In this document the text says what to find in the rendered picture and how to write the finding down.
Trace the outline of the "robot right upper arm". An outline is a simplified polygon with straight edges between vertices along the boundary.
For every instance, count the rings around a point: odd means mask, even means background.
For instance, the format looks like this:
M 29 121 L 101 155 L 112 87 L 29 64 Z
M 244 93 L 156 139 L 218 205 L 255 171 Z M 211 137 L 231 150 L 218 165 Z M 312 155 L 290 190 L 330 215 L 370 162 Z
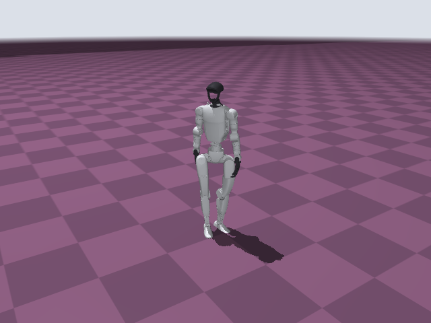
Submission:
M 196 127 L 193 129 L 193 134 L 201 136 L 203 134 L 203 115 L 202 115 L 202 109 L 204 106 L 199 106 L 195 109 L 195 123 Z

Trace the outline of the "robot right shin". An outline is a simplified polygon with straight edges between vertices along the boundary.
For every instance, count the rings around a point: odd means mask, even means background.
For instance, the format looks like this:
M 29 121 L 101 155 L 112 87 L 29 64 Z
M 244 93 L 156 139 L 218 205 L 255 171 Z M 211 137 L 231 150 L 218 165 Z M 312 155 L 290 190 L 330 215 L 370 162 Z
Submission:
M 201 210 L 203 212 L 203 216 L 204 216 L 204 220 L 205 220 L 205 228 L 206 225 L 208 224 L 209 226 L 209 214 L 210 214 L 210 206 L 209 206 L 209 199 L 206 196 L 201 196 L 201 191 L 200 191 L 200 197 L 201 197 Z

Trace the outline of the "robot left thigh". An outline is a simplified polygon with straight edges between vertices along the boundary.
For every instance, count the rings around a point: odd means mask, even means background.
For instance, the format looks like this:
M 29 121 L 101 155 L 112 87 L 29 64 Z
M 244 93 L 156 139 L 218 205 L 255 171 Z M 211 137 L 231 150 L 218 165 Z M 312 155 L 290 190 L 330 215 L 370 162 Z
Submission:
M 232 173 L 235 171 L 234 158 L 230 155 L 224 154 L 224 175 L 222 176 L 222 188 L 217 189 L 216 194 L 219 199 L 224 199 L 229 195 L 234 185 L 235 177 L 231 178 Z

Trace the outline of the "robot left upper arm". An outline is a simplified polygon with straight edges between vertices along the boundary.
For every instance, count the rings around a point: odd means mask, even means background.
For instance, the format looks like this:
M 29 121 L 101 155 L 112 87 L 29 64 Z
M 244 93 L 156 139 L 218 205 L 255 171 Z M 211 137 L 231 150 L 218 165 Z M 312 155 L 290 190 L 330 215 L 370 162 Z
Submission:
M 226 118 L 229 120 L 230 123 L 230 140 L 231 141 L 237 141 L 237 133 L 238 133 L 238 113 L 235 109 L 227 108 L 225 109 Z

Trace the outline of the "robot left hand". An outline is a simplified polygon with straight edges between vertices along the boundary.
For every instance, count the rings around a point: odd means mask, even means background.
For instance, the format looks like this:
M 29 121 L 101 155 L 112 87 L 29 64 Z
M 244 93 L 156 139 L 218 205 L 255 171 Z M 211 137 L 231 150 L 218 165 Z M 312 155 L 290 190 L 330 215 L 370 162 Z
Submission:
M 235 177 L 237 175 L 238 171 L 239 171 L 240 163 L 241 163 L 241 161 L 239 161 L 239 157 L 235 157 L 234 163 L 236 164 L 236 166 L 235 166 L 234 173 L 232 173 L 233 176 L 231 176 L 231 178 Z

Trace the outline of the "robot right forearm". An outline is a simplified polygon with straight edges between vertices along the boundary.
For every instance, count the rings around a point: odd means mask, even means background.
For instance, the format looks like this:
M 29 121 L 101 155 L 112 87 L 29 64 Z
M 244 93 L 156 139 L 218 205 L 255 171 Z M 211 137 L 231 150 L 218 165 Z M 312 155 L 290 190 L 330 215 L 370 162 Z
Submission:
M 196 149 L 198 151 L 198 153 L 199 153 L 199 151 L 200 151 L 200 143 L 201 143 L 201 136 L 193 134 L 193 138 L 194 138 L 194 140 L 193 140 L 193 153 L 194 153 L 194 149 Z

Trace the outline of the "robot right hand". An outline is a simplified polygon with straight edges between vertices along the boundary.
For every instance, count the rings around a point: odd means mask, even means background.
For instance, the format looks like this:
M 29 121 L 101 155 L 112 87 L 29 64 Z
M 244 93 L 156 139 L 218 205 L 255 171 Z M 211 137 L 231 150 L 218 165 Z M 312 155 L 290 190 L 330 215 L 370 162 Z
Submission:
M 199 152 L 200 153 L 200 152 Z M 196 149 L 194 149 L 194 155 L 195 155 L 195 163 L 196 163 L 196 158 L 197 158 L 197 156 L 199 155 L 199 153 L 198 153 L 198 151 L 196 150 Z

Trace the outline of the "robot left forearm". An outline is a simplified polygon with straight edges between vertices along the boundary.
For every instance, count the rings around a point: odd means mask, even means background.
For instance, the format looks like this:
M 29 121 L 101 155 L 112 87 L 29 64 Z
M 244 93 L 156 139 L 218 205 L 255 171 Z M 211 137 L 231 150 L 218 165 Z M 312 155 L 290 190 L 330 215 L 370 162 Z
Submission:
M 233 141 L 232 142 L 232 146 L 233 146 L 233 153 L 234 153 L 234 161 L 235 161 L 235 157 L 239 157 L 239 161 L 241 160 L 241 155 L 240 155 L 240 137 L 239 134 L 237 133 L 237 137 L 238 140 L 237 141 Z

